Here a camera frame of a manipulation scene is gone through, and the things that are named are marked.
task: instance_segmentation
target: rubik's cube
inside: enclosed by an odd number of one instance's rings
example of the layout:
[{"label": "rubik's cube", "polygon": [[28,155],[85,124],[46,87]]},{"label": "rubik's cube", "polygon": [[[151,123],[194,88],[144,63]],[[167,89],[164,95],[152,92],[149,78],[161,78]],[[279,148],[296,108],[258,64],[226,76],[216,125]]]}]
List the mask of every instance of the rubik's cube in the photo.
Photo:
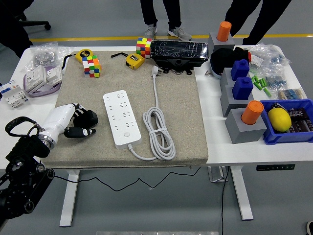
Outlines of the rubik's cube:
[{"label": "rubik's cube", "polygon": [[96,55],[82,58],[85,77],[100,77],[101,64]]},{"label": "rubik's cube", "polygon": [[141,55],[143,58],[149,59],[151,41],[151,38],[138,38],[136,53]]}]

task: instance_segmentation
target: blue tray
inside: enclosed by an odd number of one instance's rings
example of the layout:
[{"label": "blue tray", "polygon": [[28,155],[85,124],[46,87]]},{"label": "blue tray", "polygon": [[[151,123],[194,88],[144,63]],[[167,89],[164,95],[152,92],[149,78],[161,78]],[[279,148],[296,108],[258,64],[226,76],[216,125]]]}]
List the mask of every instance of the blue tray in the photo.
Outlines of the blue tray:
[{"label": "blue tray", "polygon": [[287,110],[291,108],[304,108],[310,120],[313,121],[312,100],[310,99],[261,100],[260,102],[264,105],[264,110],[261,113],[261,116],[267,127],[267,130],[263,134],[265,144],[313,142],[313,132],[280,133],[280,134],[275,133],[267,115],[267,112],[271,109],[272,104],[279,103]]}]

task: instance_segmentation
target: orange cup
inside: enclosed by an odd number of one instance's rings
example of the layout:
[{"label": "orange cup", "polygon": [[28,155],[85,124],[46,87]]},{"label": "orange cup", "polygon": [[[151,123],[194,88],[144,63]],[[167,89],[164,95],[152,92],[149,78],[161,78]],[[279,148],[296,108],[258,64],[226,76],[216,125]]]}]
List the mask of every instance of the orange cup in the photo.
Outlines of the orange cup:
[{"label": "orange cup", "polygon": [[264,110],[264,106],[260,101],[250,101],[241,115],[241,121],[247,125],[253,125]]},{"label": "orange cup", "polygon": [[231,28],[231,23],[223,21],[220,24],[219,32],[217,34],[217,40],[220,42],[226,42],[228,40],[229,32]]}]

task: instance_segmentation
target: tape measure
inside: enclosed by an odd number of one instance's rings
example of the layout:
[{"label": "tape measure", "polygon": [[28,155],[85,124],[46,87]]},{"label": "tape measure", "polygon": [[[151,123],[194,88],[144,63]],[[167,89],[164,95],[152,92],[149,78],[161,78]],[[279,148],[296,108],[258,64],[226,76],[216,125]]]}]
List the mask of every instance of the tape measure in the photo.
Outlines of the tape measure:
[{"label": "tape measure", "polygon": [[93,52],[89,49],[82,49],[76,53],[75,57],[79,62],[82,62],[82,58],[93,56]]},{"label": "tape measure", "polygon": [[133,70],[138,69],[145,62],[145,58],[143,58],[141,55],[137,53],[128,55],[126,53],[120,52],[115,55],[111,55],[111,58],[116,57],[118,55],[126,56],[126,65]]}]

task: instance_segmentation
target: white cable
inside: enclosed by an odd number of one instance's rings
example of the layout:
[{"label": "white cable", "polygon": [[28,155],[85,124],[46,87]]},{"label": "white cable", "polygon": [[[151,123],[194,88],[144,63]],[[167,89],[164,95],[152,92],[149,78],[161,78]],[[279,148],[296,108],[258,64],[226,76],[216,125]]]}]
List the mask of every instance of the white cable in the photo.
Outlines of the white cable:
[{"label": "white cable", "polygon": [[[170,134],[167,131],[166,125],[165,125],[165,117],[162,112],[162,110],[158,107],[158,98],[157,98],[157,89],[156,89],[156,76],[158,74],[158,67],[153,66],[152,68],[152,77],[153,77],[153,88],[155,91],[155,97],[156,97],[156,107],[151,107],[147,112],[145,112],[142,115],[143,121],[149,131],[149,137],[150,137],[150,146],[151,150],[154,154],[154,157],[152,158],[144,158],[139,156],[135,153],[133,150],[133,146],[131,144],[128,145],[129,150],[139,159],[145,160],[145,161],[152,161],[155,159],[160,160],[171,160],[176,155],[175,145],[174,142],[170,136]],[[152,117],[155,118],[155,124],[157,126],[157,129],[154,129],[154,126],[152,125]],[[160,135],[161,137],[161,143],[159,143],[157,136]]]}]

